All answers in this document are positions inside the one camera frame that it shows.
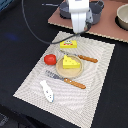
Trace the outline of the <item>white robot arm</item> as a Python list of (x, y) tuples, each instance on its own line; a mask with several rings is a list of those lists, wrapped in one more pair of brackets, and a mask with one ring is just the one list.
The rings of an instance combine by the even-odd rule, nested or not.
[(87, 24), (93, 22), (89, 0), (66, 0), (66, 2), (71, 14), (73, 31), (75, 33), (83, 32)]

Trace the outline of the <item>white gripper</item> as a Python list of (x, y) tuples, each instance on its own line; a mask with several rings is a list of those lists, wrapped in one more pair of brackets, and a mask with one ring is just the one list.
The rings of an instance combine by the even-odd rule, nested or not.
[(86, 21), (87, 12), (89, 11), (88, 1), (69, 1), (69, 13), (71, 14), (73, 31), (81, 33), (90, 24)]

